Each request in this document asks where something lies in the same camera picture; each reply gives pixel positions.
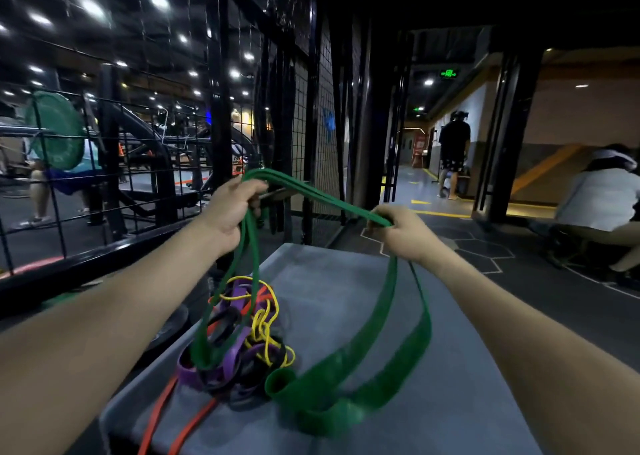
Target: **shorts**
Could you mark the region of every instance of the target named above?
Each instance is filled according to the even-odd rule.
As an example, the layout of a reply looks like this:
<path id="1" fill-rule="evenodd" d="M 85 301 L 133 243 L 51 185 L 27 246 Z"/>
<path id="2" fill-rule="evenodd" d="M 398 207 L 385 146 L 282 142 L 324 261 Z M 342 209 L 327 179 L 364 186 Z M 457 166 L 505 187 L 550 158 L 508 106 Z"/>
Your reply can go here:
<path id="1" fill-rule="evenodd" d="M 82 172 L 66 172 L 58 169 L 47 169 L 44 175 L 51 181 L 53 188 L 66 196 L 84 191 L 105 179 L 102 170 L 85 170 Z"/>
<path id="2" fill-rule="evenodd" d="M 450 170 L 452 172 L 462 172 L 462 168 L 465 166 L 464 159 L 442 159 L 443 170 Z"/>

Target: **green resistance band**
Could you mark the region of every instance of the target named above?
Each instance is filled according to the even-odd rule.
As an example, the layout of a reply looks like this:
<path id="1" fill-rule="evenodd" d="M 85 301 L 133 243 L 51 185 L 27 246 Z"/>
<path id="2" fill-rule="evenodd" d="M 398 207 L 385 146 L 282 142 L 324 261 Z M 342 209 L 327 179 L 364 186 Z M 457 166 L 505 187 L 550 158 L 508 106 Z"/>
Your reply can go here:
<path id="1" fill-rule="evenodd" d="M 391 223 L 384 217 L 340 201 L 281 172 L 270 169 L 255 169 L 247 172 L 243 180 L 252 178 L 294 189 L 310 199 L 345 209 L 380 226 L 391 226 Z M 212 369 L 217 366 L 236 340 L 237 334 L 227 339 L 224 345 L 213 348 L 207 341 L 207 323 L 213 306 L 219 301 L 220 294 L 224 291 L 228 279 L 236 271 L 237 263 L 244 252 L 245 238 L 247 237 L 253 260 L 253 284 L 249 312 L 253 311 L 255 305 L 259 289 L 260 258 L 257 228 L 251 211 L 247 212 L 240 229 L 241 239 L 234 252 L 234 259 L 225 277 L 214 291 L 214 299 L 207 307 L 203 321 L 200 323 L 191 345 L 191 358 L 199 369 Z M 373 378 L 350 394 L 339 393 L 340 384 L 363 361 L 387 320 L 396 291 L 396 257 L 389 259 L 385 282 L 371 316 L 347 345 L 318 362 L 299 378 L 290 368 L 277 369 L 267 378 L 266 393 L 292 416 L 300 431 L 315 436 L 337 436 L 344 433 L 352 425 L 363 421 L 369 413 L 388 403 L 420 361 L 431 340 L 431 318 L 418 276 L 413 265 L 409 263 L 409 266 L 420 295 L 422 316 L 391 360 Z M 247 313 L 241 325 L 245 326 L 249 321 L 250 313 Z"/>

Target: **gray table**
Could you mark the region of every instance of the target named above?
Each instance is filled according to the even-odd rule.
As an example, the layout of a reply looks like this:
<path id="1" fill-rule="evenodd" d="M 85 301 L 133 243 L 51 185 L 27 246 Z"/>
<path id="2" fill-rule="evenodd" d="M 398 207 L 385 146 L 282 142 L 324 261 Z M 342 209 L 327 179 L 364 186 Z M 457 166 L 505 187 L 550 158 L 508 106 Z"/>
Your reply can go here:
<path id="1" fill-rule="evenodd" d="M 369 316 L 388 259 L 285 244 L 260 269 L 281 305 L 286 341 L 304 371 L 347 342 Z M 433 318 L 433 340 L 400 393 L 384 408 L 338 439 L 315 439 L 278 423 L 274 403 L 253 411 L 219 406 L 190 436 L 183 455 L 446 454 L 540 455 L 522 414 L 475 329 L 446 288 L 419 268 Z M 410 270 L 400 262 L 387 325 L 345 387 L 359 386 L 379 370 L 420 316 Z M 139 443 L 157 396 L 173 373 L 192 328 L 134 382 L 100 417 L 105 436 Z M 168 403 L 153 447 L 166 453 L 172 441 L 209 400 L 183 386 Z"/>

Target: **orange resistance band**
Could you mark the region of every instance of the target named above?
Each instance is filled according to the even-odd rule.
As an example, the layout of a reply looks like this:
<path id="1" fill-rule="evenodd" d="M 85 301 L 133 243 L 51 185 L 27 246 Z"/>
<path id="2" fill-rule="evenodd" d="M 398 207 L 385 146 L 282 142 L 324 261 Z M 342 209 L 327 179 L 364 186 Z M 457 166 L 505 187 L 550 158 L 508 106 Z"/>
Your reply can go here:
<path id="1" fill-rule="evenodd" d="M 258 304 L 261 301 L 271 300 L 271 293 L 264 294 L 267 290 L 267 287 L 262 286 L 262 288 L 258 291 L 258 295 L 255 301 L 255 307 L 258 307 Z M 249 307 L 251 306 L 251 302 L 247 302 L 247 304 L 240 311 L 242 315 L 245 315 L 249 311 Z M 207 328 L 207 335 L 212 334 L 213 330 L 216 328 L 218 322 L 212 323 Z M 147 455 L 147 451 L 149 450 L 149 446 L 151 446 L 151 440 L 154 437 L 154 433 L 156 432 L 156 428 L 158 423 L 160 423 L 160 416 L 162 415 L 162 410 L 164 409 L 164 405 L 171 396 L 173 389 L 176 384 L 178 384 L 178 377 L 172 376 L 169 379 L 169 383 L 162 391 L 162 394 L 156 401 L 156 405 L 154 409 L 151 411 L 151 416 L 149 416 L 149 422 L 147 424 L 147 428 L 145 430 L 145 434 L 142 437 L 142 443 L 140 443 L 140 448 L 138 450 L 138 455 Z M 178 455 L 180 453 L 180 449 L 182 448 L 184 442 L 189 437 L 191 432 L 199 425 L 199 423 L 212 411 L 215 405 L 218 403 L 218 400 L 213 398 L 210 402 L 206 404 L 206 406 L 201 409 L 196 416 L 194 416 L 191 421 L 185 426 L 178 437 L 171 444 L 171 448 L 169 448 L 169 453 L 167 455 Z"/>

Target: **exit sign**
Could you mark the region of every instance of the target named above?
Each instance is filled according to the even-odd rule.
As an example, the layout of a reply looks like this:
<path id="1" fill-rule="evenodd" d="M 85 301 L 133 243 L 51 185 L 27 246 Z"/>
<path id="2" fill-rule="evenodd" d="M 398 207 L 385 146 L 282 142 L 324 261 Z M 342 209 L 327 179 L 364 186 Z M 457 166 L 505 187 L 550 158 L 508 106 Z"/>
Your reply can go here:
<path id="1" fill-rule="evenodd" d="M 440 71 L 440 77 L 442 79 L 454 79 L 458 76 L 458 71 L 455 69 L 444 69 Z"/>

